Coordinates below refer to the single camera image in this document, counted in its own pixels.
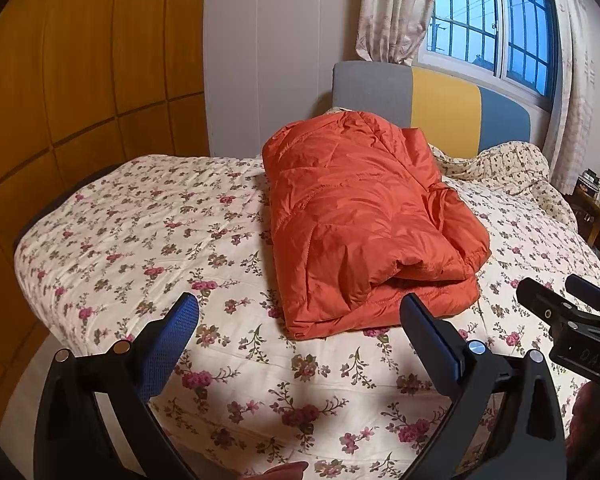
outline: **floor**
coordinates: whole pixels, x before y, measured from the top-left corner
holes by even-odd
[[[49,364],[62,345],[49,336],[24,371],[0,426],[0,446],[13,465],[27,480],[33,479],[33,438],[38,415],[38,405]],[[142,473],[118,424],[107,396],[98,394],[100,411],[118,456],[126,468]],[[185,462],[197,473],[201,480],[235,480],[235,474],[216,466],[202,456],[188,449],[178,448]]]

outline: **window frame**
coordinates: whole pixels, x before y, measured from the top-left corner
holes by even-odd
[[[554,62],[551,77],[547,78],[549,91],[546,96],[515,81],[507,76],[507,65],[509,61],[509,8],[505,0],[495,0],[496,9],[496,53],[494,57],[494,71],[487,68],[474,65],[464,60],[456,59],[445,54],[439,54],[427,50],[427,40],[429,35],[429,24],[427,23],[427,33],[418,49],[418,56],[413,65],[422,68],[434,69],[437,72],[447,73],[453,76],[459,76],[473,83],[493,89],[503,93],[510,98],[522,101],[525,104],[533,105],[547,111],[551,111],[554,101],[554,92],[558,71],[558,42],[560,41],[557,33],[557,23],[555,15],[554,0],[547,1],[548,33],[552,38],[552,48],[550,51],[551,59]]]

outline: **window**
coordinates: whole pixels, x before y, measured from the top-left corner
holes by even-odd
[[[436,0],[418,61],[550,106],[552,0]]]

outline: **screw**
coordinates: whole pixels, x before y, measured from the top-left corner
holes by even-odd
[[[54,359],[58,363],[63,363],[69,358],[69,351],[66,348],[62,348],[56,352]]]
[[[469,341],[469,350],[474,354],[484,354],[487,347],[481,341]]]
[[[536,363],[541,363],[544,360],[542,352],[539,352],[538,350],[532,350],[529,352],[529,358]]]
[[[116,354],[126,354],[129,352],[131,348],[131,343],[126,339],[121,339],[120,341],[116,341],[113,345],[113,351]]]

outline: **floral pattern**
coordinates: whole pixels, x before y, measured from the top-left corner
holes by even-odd
[[[599,261],[533,197],[443,178],[488,229],[493,253],[477,275],[480,299],[450,321],[493,352],[548,354],[546,327],[515,300],[518,283],[530,276],[566,295],[572,272],[600,285]],[[37,316],[76,354],[133,340],[193,293],[200,323],[150,406],[172,438],[210,460],[241,473],[307,460],[308,479],[399,478],[448,399],[400,327],[286,338],[271,248],[260,159],[151,155],[38,222],[15,265]],[[567,424],[584,381],[555,364],[552,375]],[[497,409],[485,412],[467,460]]]

